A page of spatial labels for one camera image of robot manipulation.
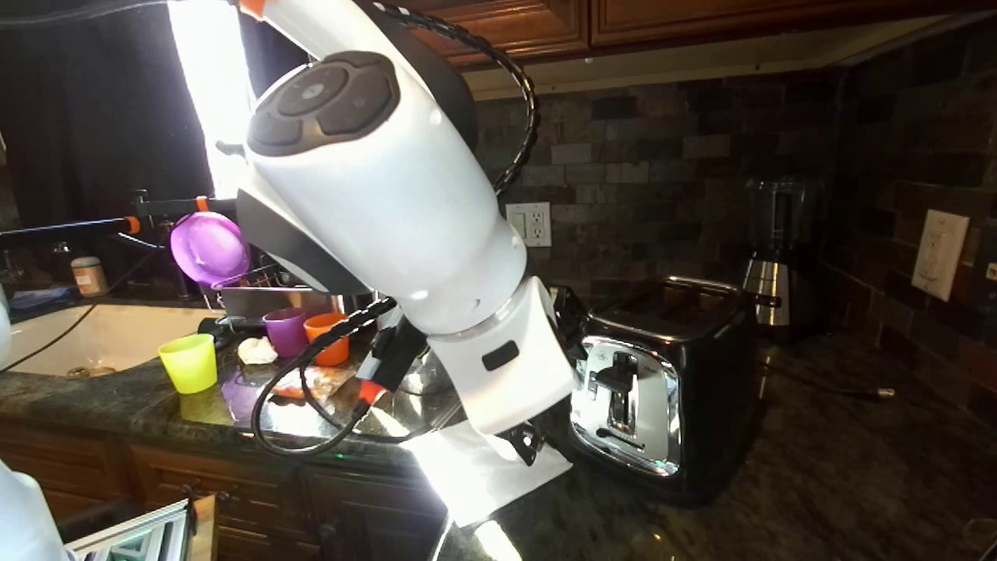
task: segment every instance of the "wall light switch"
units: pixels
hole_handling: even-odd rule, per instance
[[[910,283],[944,298],[952,293],[969,218],[929,208]]]
[[[527,245],[552,245],[552,202],[509,202],[504,215]]]

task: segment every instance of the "cabinet door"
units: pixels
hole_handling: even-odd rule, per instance
[[[114,439],[0,425],[0,457],[32,474],[58,524],[113,502],[137,502],[139,490]]]
[[[488,43],[509,51],[514,60],[566,55],[589,46],[589,0],[413,0],[404,6],[422,8],[437,17],[460,25]],[[443,35],[413,27],[413,37],[451,64],[487,61]]]
[[[692,43],[969,8],[977,0],[592,0],[592,46]]]
[[[145,446],[132,455],[152,505],[203,491],[217,499],[222,558],[314,558],[312,511],[291,468]]]
[[[307,470],[324,561],[431,558],[446,509],[422,481]]]

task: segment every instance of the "black appliance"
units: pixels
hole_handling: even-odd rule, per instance
[[[574,351],[580,448],[676,505],[711,502],[751,441],[761,409],[751,297],[663,276],[592,311]]]

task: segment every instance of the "cable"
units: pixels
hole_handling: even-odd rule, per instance
[[[784,376],[784,381],[795,381],[795,384],[832,391],[832,395],[865,398],[865,401],[888,401],[888,398],[896,395],[894,386],[835,386],[835,384],[826,384],[826,381],[817,381],[817,376],[805,376],[796,372],[787,372],[787,366],[772,365],[772,362],[756,362],[756,365],[772,372],[772,374],[778,374],[778,376]]]
[[[155,253],[145,253],[137,265],[132,265],[132,267],[110,285],[110,293],[119,291],[127,276],[133,276],[143,265],[148,265],[152,254],[155,254]],[[73,327],[82,327],[82,325],[94,315],[96,304],[98,304],[98,303],[90,303],[64,330],[58,330],[53,338],[46,338],[42,345],[36,345],[33,351],[10,362],[5,366],[0,366],[0,374],[10,374],[12,366],[32,362],[33,355],[53,349],[53,345],[55,345],[58,338],[64,338]]]
[[[161,242],[148,242],[148,240],[132,238],[132,232],[123,232],[123,231],[119,231],[114,240],[132,242],[132,245],[139,245],[139,248],[148,248],[148,253],[164,253],[164,248],[169,248],[169,245],[161,245]]]
[[[977,561],[997,561],[997,540],[977,555]]]
[[[266,448],[270,448],[270,452],[277,452],[277,455],[324,455],[324,452],[335,448],[347,437],[351,437],[354,425],[370,411],[370,404],[372,404],[377,395],[372,395],[370,401],[365,401],[365,398],[351,401],[351,413],[348,413],[348,420],[343,425],[338,417],[332,417],[332,413],[318,401],[318,395],[312,391],[306,374],[307,374],[307,365],[312,365],[326,345],[332,345],[332,341],[343,338],[343,336],[358,334],[362,327],[370,327],[370,325],[372,325],[384,311],[390,311],[393,304],[395,304],[393,298],[372,298],[367,309],[347,315],[338,325],[332,325],[326,334],[320,334],[301,355],[297,355],[297,358],[291,358],[291,366],[275,374],[275,376],[258,390],[258,395],[255,395],[255,401],[252,401],[252,413],[249,413],[249,430],[252,430],[252,437],[255,437]],[[277,384],[279,384],[283,376],[290,376],[290,374],[300,374],[301,395],[306,395],[307,409],[312,409],[320,420],[326,420],[329,428],[335,428],[335,434],[332,434],[329,439],[306,441],[306,446],[279,446],[279,437],[270,437],[270,434],[260,428],[260,409],[266,409],[266,401],[275,395]]]
[[[428,15],[428,11],[416,11],[416,8],[408,8],[408,6],[395,6],[395,4],[379,4],[379,0],[358,0],[358,4],[367,6],[367,8],[377,8],[385,17],[420,25],[428,31],[437,31],[437,35],[443,35],[447,40],[457,40],[457,43],[488,55],[521,87],[521,96],[527,104],[527,135],[523,135],[521,150],[511,154],[511,164],[497,176],[494,195],[502,199],[504,191],[511,186],[511,179],[518,179],[518,175],[523,170],[527,154],[533,152],[533,142],[537,142],[539,98],[537,98],[537,90],[533,90],[533,77],[504,51],[491,46],[487,37],[479,37],[479,35],[460,27],[460,25],[451,25],[451,20],[443,20],[437,15]]]
[[[42,27],[42,25],[64,25],[64,20],[84,20],[84,17],[106,17],[114,11],[132,11],[132,8],[148,8],[148,6],[164,6],[169,0],[106,0],[98,6],[77,6],[77,8],[55,8],[42,15],[0,15],[0,27]]]

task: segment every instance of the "granite countertop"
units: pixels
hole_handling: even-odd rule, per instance
[[[823,334],[765,345],[765,404],[719,499],[676,509],[618,470],[574,470],[502,509],[523,558],[982,558],[997,540],[997,437],[942,404],[911,374]],[[870,401],[817,390],[894,386]],[[119,376],[0,376],[0,420],[98,430],[222,452],[258,448],[231,425],[222,390],[178,398],[158,365]],[[351,468],[412,468],[408,452],[347,441]],[[438,558],[479,558],[472,531],[451,531]]]

